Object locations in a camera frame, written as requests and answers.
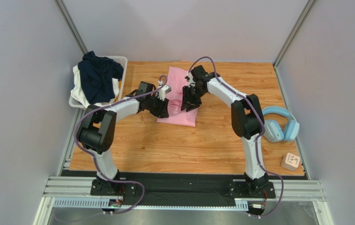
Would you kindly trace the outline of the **pink t shirt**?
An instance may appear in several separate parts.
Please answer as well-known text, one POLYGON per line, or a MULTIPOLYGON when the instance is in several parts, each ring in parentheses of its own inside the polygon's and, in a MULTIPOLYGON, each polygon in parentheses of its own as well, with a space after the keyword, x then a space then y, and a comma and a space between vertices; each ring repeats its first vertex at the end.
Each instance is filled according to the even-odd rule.
POLYGON ((168 118, 158 118, 157 123, 171 125, 196 127, 197 109, 189 112, 182 111, 183 87, 188 86, 189 82, 185 78, 188 71, 178 67, 169 67, 167 85, 171 87, 171 92, 166 94, 168 103, 168 118))

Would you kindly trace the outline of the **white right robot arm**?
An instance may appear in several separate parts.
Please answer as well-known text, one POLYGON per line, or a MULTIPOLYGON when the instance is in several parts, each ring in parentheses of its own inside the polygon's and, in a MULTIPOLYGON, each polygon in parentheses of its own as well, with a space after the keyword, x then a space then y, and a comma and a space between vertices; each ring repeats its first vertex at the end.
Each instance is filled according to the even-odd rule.
POLYGON ((234 133, 241 139, 245 154, 244 190, 250 196, 267 196, 268 175, 261 154, 261 134, 264 118, 260 102, 255 94, 244 94, 227 84, 217 73, 208 73, 203 66, 192 67, 182 88, 182 111, 192 111, 201 104, 206 93, 221 99, 231 109, 231 124, 234 133))

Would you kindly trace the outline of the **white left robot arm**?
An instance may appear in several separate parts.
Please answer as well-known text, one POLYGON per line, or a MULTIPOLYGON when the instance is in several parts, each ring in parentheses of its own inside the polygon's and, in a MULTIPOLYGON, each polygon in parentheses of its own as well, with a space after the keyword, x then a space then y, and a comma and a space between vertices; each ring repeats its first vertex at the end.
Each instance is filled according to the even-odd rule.
POLYGON ((116 123, 121 119, 148 110, 157 118, 169 116, 166 95, 171 87, 162 81, 155 87, 151 83, 140 82, 123 99, 107 106, 90 105, 86 114, 75 128, 78 147, 88 153, 97 169, 92 182, 91 195, 121 194, 126 182, 120 180, 120 172, 114 164, 111 145, 114 140, 116 123))

